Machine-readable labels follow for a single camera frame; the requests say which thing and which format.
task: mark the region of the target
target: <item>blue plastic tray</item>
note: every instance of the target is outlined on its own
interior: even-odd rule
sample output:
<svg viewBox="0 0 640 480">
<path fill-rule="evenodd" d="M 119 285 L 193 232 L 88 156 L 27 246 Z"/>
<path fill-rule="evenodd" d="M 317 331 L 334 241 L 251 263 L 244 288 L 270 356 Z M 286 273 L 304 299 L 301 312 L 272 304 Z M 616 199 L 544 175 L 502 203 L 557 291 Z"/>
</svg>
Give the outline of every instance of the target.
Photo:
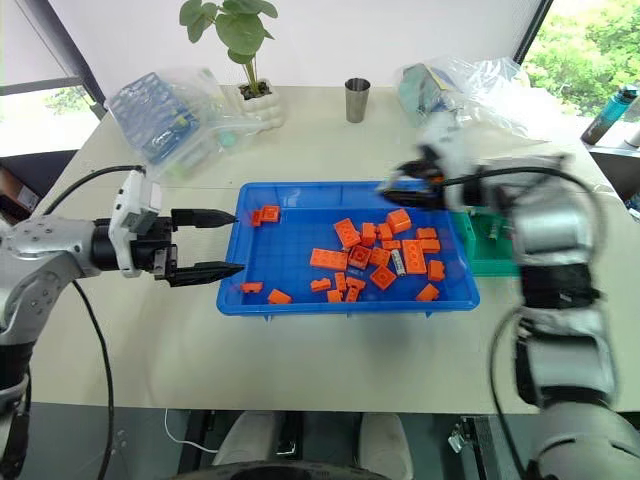
<svg viewBox="0 0 640 480">
<path fill-rule="evenodd" d="M 398 277 L 380 290 L 369 279 L 375 270 L 349 267 L 346 274 L 367 281 L 355 303 L 328 303 L 326 292 L 311 292 L 312 280 L 327 277 L 335 288 L 333 270 L 309 265 L 313 248 L 341 250 L 333 224 L 351 218 L 356 228 L 362 222 L 383 223 L 387 213 L 397 209 L 375 192 L 376 182 L 248 183 L 240 190 L 229 241 L 227 261 L 245 265 L 245 270 L 222 281 L 218 309 L 227 315 L 350 313 L 350 312 L 436 312 L 471 310 L 480 302 L 464 249 L 454 233 L 448 212 L 407 209 L 413 228 L 394 239 L 415 238 L 415 228 L 435 227 L 441 244 L 437 255 L 427 260 L 444 262 L 446 278 L 436 282 L 440 297 L 434 302 L 417 302 L 426 286 L 426 275 Z M 251 213 L 264 205 L 280 206 L 279 223 L 251 226 Z M 389 268 L 394 271 L 392 262 Z M 264 282 L 259 294 L 244 294 L 240 284 Z M 267 297 L 277 288 L 293 297 L 288 305 L 269 305 Z"/>
</svg>

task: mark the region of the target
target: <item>metal cup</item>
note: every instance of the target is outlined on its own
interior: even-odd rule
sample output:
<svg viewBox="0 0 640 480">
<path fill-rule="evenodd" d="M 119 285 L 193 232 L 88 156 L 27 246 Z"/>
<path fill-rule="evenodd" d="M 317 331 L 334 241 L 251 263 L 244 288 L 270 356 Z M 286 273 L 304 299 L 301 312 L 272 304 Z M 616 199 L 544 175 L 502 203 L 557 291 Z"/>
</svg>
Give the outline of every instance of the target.
<svg viewBox="0 0 640 480">
<path fill-rule="evenodd" d="M 364 78 L 350 78 L 344 83 L 347 99 L 347 120 L 360 123 L 364 119 L 371 84 Z"/>
</svg>

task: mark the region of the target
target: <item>white cable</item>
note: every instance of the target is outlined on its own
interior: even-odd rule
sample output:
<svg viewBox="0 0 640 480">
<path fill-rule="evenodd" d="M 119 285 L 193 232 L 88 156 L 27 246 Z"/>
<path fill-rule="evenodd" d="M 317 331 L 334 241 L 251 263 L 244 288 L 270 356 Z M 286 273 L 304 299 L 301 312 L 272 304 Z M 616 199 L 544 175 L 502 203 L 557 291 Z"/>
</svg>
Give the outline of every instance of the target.
<svg viewBox="0 0 640 480">
<path fill-rule="evenodd" d="M 209 450 L 208 448 L 204 448 L 202 445 L 198 445 L 197 443 L 194 443 L 194 442 L 188 442 L 186 440 L 178 440 L 176 437 L 171 435 L 171 432 L 169 431 L 169 426 L 167 425 L 167 413 L 168 412 L 169 412 L 169 409 L 165 408 L 164 409 L 164 431 L 167 432 L 167 435 L 169 436 L 169 438 L 171 440 L 173 440 L 176 443 L 181 443 L 183 445 L 191 445 L 192 447 L 198 448 L 198 449 L 202 450 L 203 452 L 218 453 L 217 450 Z"/>
</svg>

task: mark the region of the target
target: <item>orange building block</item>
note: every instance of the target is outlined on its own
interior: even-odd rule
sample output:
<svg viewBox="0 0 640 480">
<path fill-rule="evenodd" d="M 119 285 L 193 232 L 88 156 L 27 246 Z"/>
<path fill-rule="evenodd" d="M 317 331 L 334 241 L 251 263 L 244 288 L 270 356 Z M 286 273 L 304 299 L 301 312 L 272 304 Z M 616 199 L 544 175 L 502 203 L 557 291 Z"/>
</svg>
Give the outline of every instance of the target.
<svg viewBox="0 0 640 480">
<path fill-rule="evenodd" d="M 369 258 L 371 257 L 371 249 L 363 247 L 362 245 L 356 245 L 349 252 L 348 263 L 352 267 L 364 270 L 367 268 Z"/>
<path fill-rule="evenodd" d="M 391 258 L 391 252 L 382 248 L 374 247 L 371 250 L 371 257 L 369 257 L 369 263 L 377 265 L 378 267 L 386 267 L 389 265 L 389 259 Z"/>
<path fill-rule="evenodd" d="M 380 240 L 393 240 L 393 233 L 391 227 L 386 223 L 378 225 L 378 238 Z"/>
<path fill-rule="evenodd" d="M 280 219 L 280 207 L 277 205 L 265 205 L 262 207 L 262 221 L 269 223 L 278 223 Z"/>
<path fill-rule="evenodd" d="M 401 208 L 387 214 L 387 224 L 394 234 L 406 232 L 411 228 L 411 219 L 407 211 Z"/>
<path fill-rule="evenodd" d="M 418 241 L 420 242 L 420 248 L 424 253 L 440 252 L 440 240 L 436 240 L 435 238 L 424 238 Z"/>
<path fill-rule="evenodd" d="M 353 226 L 350 218 L 340 220 L 333 225 L 333 228 L 336 229 L 336 233 L 344 248 L 351 248 L 360 243 L 360 234 L 356 230 L 356 227 Z"/>
<path fill-rule="evenodd" d="M 320 280 L 314 280 L 311 282 L 311 291 L 314 293 L 329 290 L 330 288 L 331 280 L 328 278 L 321 278 Z"/>
<path fill-rule="evenodd" d="M 254 210 L 251 214 L 251 226 L 259 227 L 262 225 L 262 212 L 260 210 Z"/>
<path fill-rule="evenodd" d="M 387 267 L 378 267 L 369 278 L 380 290 L 386 290 L 396 279 L 396 274 Z"/>
<path fill-rule="evenodd" d="M 429 260 L 427 270 L 429 271 L 427 276 L 432 282 L 441 282 L 444 280 L 444 263 L 440 260 Z"/>
<path fill-rule="evenodd" d="M 404 268 L 407 273 L 427 273 L 427 265 L 424 263 L 424 255 L 420 242 L 422 240 L 403 240 L 402 253 L 404 255 Z"/>
<path fill-rule="evenodd" d="M 340 303 L 342 301 L 342 292 L 340 290 L 327 291 L 327 301 L 329 303 Z"/>
<path fill-rule="evenodd" d="M 416 238 L 438 238 L 438 234 L 433 227 L 416 228 Z"/>
<path fill-rule="evenodd" d="M 345 302 L 357 302 L 358 295 L 360 295 L 360 290 L 355 287 L 351 287 L 347 292 L 347 298 L 345 298 Z"/>
<path fill-rule="evenodd" d="M 440 295 L 440 291 L 429 283 L 418 294 L 418 296 L 416 297 L 416 300 L 418 300 L 419 302 L 431 302 L 437 299 L 439 295 Z"/>
<path fill-rule="evenodd" d="M 402 244 L 400 240 L 383 240 L 382 248 L 385 250 L 400 250 L 402 248 Z"/>
<path fill-rule="evenodd" d="M 373 223 L 362 224 L 361 244 L 365 247 L 372 247 L 376 243 L 376 227 Z"/>
<path fill-rule="evenodd" d="M 260 293 L 262 291 L 262 282 L 246 282 L 240 285 L 240 290 L 244 293 Z"/>
<path fill-rule="evenodd" d="M 274 288 L 273 290 L 271 290 L 268 300 L 270 304 L 284 304 L 291 303 L 293 299 L 286 293 L 281 292 L 277 288 Z"/>
<path fill-rule="evenodd" d="M 347 277 L 347 286 L 357 290 L 363 290 L 367 286 L 367 282 L 355 277 Z"/>
<path fill-rule="evenodd" d="M 312 267 L 330 268 L 331 270 L 346 270 L 348 254 L 333 250 L 314 248 L 311 252 L 309 264 Z"/>
<path fill-rule="evenodd" d="M 335 274 L 336 277 L 336 290 L 339 292 L 344 292 L 347 289 L 347 281 L 344 278 L 344 273 L 338 272 Z"/>
</svg>

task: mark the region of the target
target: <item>teal water bottle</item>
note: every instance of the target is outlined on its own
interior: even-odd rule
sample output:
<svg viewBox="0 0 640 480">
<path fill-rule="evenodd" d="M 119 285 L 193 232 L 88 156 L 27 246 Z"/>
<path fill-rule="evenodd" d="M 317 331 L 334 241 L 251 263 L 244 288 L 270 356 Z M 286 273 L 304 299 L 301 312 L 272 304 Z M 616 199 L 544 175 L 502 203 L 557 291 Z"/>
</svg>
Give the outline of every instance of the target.
<svg viewBox="0 0 640 480">
<path fill-rule="evenodd" d="M 580 139 L 589 145 L 595 145 L 611 126 L 626 112 L 638 96 L 638 88 L 635 85 L 624 85 L 611 96 L 609 102 L 591 125 L 587 127 Z"/>
</svg>

